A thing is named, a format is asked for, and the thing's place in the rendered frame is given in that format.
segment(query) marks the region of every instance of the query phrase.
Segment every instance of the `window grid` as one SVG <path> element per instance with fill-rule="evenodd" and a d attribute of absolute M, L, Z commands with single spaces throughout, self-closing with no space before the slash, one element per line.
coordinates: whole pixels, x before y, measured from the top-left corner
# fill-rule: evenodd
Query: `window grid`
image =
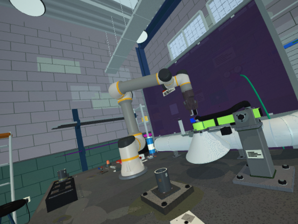
<path fill-rule="evenodd" d="M 186 48 L 187 45 L 182 33 L 180 33 L 180 35 L 178 35 L 170 44 L 173 58 L 178 57 Z"/>
<path fill-rule="evenodd" d="M 215 22 L 220 21 L 236 8 L 242 0 L 214 0 L 209 4 Z"/>
<path fill-rule="evenodd" d="M 205 32 L 201 15 L 198 15 L 184 30 L 183 30 L 188 46 L 192 45 L 196 40 L 200 38 Z"/>

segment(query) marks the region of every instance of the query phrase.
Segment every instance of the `green cable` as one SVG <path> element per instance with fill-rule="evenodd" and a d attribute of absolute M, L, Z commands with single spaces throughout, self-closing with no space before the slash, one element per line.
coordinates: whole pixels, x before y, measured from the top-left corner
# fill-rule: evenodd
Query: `green cable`
<path fill-rule="evenodd" d="M 249 81 L 249 79 L 248 79 L 245 75 L 240 75 L 240 76 L 243 76 L 243 77 L 246 78 L 246 80 L 249 82 L 249 84 L 251 85 L 253 91 L 254 91 L 255 94 L 257 95 L 257 97 L 258 97 L 260 103 L 262 104 L 262 107 L 263 107 L 265 113 L 267 114 L 268 119 L 271 119 L 271 117 L 270 117 L 270 115 L 268 114 L 268 112 L 267 112 L 267 110 L 266 110 L 266 108 L 265 108 L 265 106 L 264 106 L 264 104 L 263 104 L 263 102 L 262 102 L 262 100 L 261 100 L 259 94 L 257 93 L 257 91 L 255 90 L 255 88 L 253 87 L 252 83 Z"/>

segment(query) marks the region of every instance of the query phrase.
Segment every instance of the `white cone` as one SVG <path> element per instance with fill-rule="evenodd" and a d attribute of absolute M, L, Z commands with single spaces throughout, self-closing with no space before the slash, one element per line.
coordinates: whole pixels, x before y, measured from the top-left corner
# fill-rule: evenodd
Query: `white cone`
<path fill-rule="evenodd" d="M 230 150 L 230 144 L 214 133 L 195 133 L 186 159 L 190 163 L 203 164 L 220 159 Z"/>

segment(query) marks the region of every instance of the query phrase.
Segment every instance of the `purple wall panel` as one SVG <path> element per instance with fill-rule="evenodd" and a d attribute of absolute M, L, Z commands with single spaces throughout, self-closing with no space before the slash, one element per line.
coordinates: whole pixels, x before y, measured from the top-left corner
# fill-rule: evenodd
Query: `purple wall panel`
<path fill-rule="evenodd" d="M 256 4 L 242 8 L 169 67 L 173 76 L 181 69 L 189 74 L 200 116 L 226 110 L 243 100 L 262 108 L 240 74 L 251 81 L 268 113 L 298 109 L 294 90 Z M 184 108 L 179 87 L 165 97 L 161 86 L 143 91 L 155 136 L 180 132 L 178 119 L 182 119 L 186 131 L 193 129 L 190 118 L 195 116 Z M 171 112 L 173 104 L 177 104 L 179 113 Z"/>

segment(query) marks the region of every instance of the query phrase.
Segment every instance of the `round ceiling lamp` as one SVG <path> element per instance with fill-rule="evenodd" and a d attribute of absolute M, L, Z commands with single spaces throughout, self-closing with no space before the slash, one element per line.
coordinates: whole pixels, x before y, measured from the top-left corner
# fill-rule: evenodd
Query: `round ceiling lamp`
<path fill-rule="evenodd" d="M 42 0 L 10 0 L 11 4 L 20 12 L 39 17 L 46 12 L 46 6 Z"/>
<path fill-rule="evenodd" d="M 142 32 L 142 34 L 140 35 L 140 37 L 138 38 L 138 40 L 136 41 L 137 44 L 143 43 L 145 40 L 147 40 L 148 34 L 147 32 L 144 30 Z"/>

